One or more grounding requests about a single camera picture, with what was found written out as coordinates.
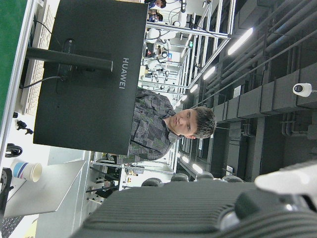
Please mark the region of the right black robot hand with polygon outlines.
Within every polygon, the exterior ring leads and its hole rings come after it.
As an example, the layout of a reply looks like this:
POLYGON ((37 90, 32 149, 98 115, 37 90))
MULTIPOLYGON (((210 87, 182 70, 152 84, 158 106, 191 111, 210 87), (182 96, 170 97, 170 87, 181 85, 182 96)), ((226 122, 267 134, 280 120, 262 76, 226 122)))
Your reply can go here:
POLYGON ((113 193, 74 233, 76 238, 314 238, 317 162, 260 175, 174 175, 113 193))

